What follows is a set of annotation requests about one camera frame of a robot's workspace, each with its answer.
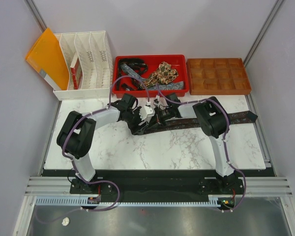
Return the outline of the brown blue patterned tie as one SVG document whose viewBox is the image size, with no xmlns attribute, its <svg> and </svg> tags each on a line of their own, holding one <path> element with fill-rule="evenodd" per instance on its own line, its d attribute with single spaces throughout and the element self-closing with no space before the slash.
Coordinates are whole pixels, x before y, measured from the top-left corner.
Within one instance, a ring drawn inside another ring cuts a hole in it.
<svg viewBox="0 0 295 236">
<path fill-rule="evenodd" d="M 255 123 L 258 116 L 251 111 L 244 111 L 229 114 L 230 125 Z M 196 118 L 179 118 L 164 121 L 163 123 L 157 122 L 139 131 L 138 135 L 146 135 L 151 133 L 172 131 L 188 128 L 200 128 L 200 124 Z"/>
</svg>

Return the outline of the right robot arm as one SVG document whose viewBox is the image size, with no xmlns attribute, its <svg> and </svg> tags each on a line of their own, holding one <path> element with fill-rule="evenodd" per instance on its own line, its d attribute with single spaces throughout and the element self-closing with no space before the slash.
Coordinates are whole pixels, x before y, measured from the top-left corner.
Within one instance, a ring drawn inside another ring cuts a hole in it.
<svg viewBox="0 0 295 236">
<path fill-rule="evenodd" d="M 228 193 L 236 181 L 236 168 L 230 162 L 227 145 L 231 120 L 217 98 L 213 96 L 182 103 L 174 93 L 168 96 L 159 93 L 154 106 L 155 121 L 159 126 L 166 127 L 166 122 L 197 120 L 213 148 L 215 170 L 218 174 L 215 181 L 216 190 L 223 194 Z"/>
</svg>

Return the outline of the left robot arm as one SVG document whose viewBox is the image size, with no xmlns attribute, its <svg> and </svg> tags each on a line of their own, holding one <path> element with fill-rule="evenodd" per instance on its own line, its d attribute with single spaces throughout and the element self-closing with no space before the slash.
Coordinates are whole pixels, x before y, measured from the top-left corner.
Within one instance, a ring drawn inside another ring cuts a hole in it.
<svg viewBox="0 0 295 236">
<path fill-rule="evenodd" d="M 134 107 L 136 102 L 136 97 L 125 94 L 122 99 L 85 115 L 76 111 L 68 114 L 58 134 L 57 145 L 61 147 L 62 155 L 71 161 L 76 176 L 82 180 L 81 188 L 87 193 L 94 193 L 98 188 L 98 181 L 94 179 L 96 171 L 89 156 L 95 130 L 118 121 L 135 129 L 146 128 L 155 111 L 149 101 L 144 106 Z"/>
</svg>

